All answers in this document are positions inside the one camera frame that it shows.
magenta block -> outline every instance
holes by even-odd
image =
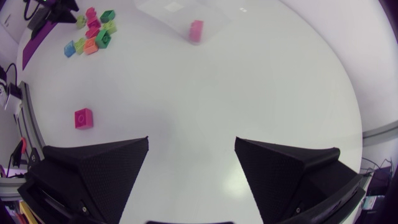
[[[75,128],[84,130],[93,127],[93,112],[84,108],[75,112]]]
[[[199,43],[202,30],[203,21],[193,21],[191,23],[191,29],[189,30],[189,39],[193,42]]]
[[[100,30],[97,27],[92,27],[86,32],[86,37],[87,37],[87,39],[96,37],[99,32],[100,32]]]
[[[95,11],[94,7],[90,7],[86,11],[86,17],[87,19],[94,18],[97,15],[97,12]]]
[[[88,26],[88,28],[92,28],[92,27],[101,28],[101,23],[98,20],[98,18],[95,16],[87,21],[87,26]]]

transparent container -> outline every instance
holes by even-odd
[[[362,210],[377,210],[384,201],[384,195],[367,196],[361,201]]]
[[[134,0],[138,10],[162,21],[193,44],[201,44],[226,27],[243,0]],[[193,42],[190,29],[194,21],[203,21],[201,39]]]

purple object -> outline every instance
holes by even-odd
[[[47,22],[43,26],[42,30],[40,30],[40,32],[37,34],[37,36],[26,44],[22,53],[22,70],[25,69],[27,63],[29,62],[30,58],[32,58],[36,49],[39,47],[45,37],[50,33],[50,31],[55,27],[55,25],[57,25],[56,22],[54,22],[53,24],[51,22]]]

building block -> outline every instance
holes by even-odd
[[[107,10],[102,13],[102,16],[99,18],[102,23],[109,22],[113,20],[115,17],[114,10]]]
[[[109,34],[113,34],[114,32],[118,31],[113,21],[104,23],[102,29],[107,30]]]
[[[99,32],[100,32],[100,30],[97,27],[92,27],[86,32],[86,37],[87,37],[87,39],[96,37]]]
[[[94,7],[89,7],[86,11],[86,17],[87,19],[91,19],[97,15],[97,12],[95,11]]]
[[[74,42],[71,41],[69,42],[64,48],[63,48],[63,53],[67,56],[70,57],[76,52]]]
[[[192,42],[199,43],[201,40],[201,32],[203,30],[203,21],[193,21],[189,30],[189,39]]]
[[[93,127],[93,112],[84,108],[75,112],[75,128],[84,130]]]
[[[95,37],[86,40],[83,50],[88,55],[98,50],[98,46],[95,44]]]
[[[87,26],[88,26],[89,29],[92,28],[92,27],[101,28],[101,23],[98,20],[98,18],[95,16],[95,17],[92,17],[91,19],[89,19],[87,21]]]
[[[21,214],[24,214],[29,224],[37,224],[36,218],[26,202],[19,202],[19,211],[21,212]]]
[[[106,30],[101,30],[95,38],[95,43],[101,49],[106,48],[111,41],[111,36]]]
[[[85,39],[84,38],[80,38],[77,42],[75,42],[75,50],[77,54],[83,53],[83,48],[85,46]]]
[[[84,16],[78,16],[76,20],[77,20],[76,22],[77,29],[81,29],[86,25],[87,20]]]

white table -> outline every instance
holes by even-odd
[[[27,30],[19,81],[30,85],[46,144],[149,136],[121,223],[262,223],[236,136],[338,147],[340,161],[359,171],[361,118],[350,80],[326,42],[279,1],[247,1],[247,12],[199,46],[132,1],[79,4],[82,14],[115,9],[118,31],[108,48],[66,58],[63,47],[86,29],[59,24],[22,72]],[[80,131],[73,113],[86,107],[94,128]]]

